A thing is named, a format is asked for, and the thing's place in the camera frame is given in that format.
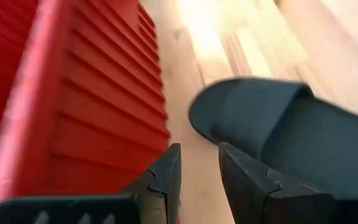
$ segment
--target black slide sandal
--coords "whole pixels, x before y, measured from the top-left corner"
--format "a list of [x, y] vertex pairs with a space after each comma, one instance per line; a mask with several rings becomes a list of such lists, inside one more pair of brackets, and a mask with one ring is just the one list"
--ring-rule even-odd
[[[344, 194], [358, 194], [358, 116], [316, 99], [301, 83], [237, 79], [199, 128], [215, 142], [228, 142], [271, 168]], [[218, 91], [194, 104], [213, 100]]]

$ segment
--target wooden floor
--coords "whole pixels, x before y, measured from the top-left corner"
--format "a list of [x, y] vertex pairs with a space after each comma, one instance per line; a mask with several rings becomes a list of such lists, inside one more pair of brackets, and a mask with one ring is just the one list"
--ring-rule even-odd
[[[234, 223], [217, 147], [187, 119], [205, 85], [249, 75], [301, 80], [317, 96], [358, 114], [358, 29], [346, 20], [353, 12], [339, 10], [335, 0], [278, 0], [278, 7], [268, 1], [257, 7], [244, 0], [140, 1], [157, 28], [171, 142], [182, 145], [181, 223]], [[352, 0], [346, 1], [350, 9]]]

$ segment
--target light wood floor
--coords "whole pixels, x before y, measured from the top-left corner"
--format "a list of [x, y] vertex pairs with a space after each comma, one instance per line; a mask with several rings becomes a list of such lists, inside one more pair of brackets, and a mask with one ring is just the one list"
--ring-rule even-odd
[[171, 142], [182, 145], [181, 223], [234, 223], [218, 149], [187, 119], [205, 85], [248, 75], [301, 80], [358, 114], [358, 29], [336, 0], [277, 0], [278, 8], [268, 1], [140, 1], [157, 28]]

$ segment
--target black plastic part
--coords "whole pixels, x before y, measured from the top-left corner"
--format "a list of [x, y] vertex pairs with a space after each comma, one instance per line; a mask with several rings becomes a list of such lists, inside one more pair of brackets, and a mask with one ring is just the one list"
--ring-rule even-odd
[[358, 198], [339, 198], [219, 145], [223, 186], [236, 223], [354, 223]]
[[121, 194], [13, 198], [0, 203], [0, 224], [176, 224], [180, 167], [173, 144]]

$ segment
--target red object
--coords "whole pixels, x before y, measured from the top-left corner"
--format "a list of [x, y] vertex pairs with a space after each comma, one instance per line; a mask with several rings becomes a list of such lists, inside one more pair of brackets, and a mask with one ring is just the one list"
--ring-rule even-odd
[[0, 201], [117, 192], [168, 148], [154, 23], [136, 0], [18, 2], [37, 13], [17, 38], [23, 57], [24, 44], [0, 51], [12, 63], [0, 59], [0, 119], [21, 57], [0, 127]]

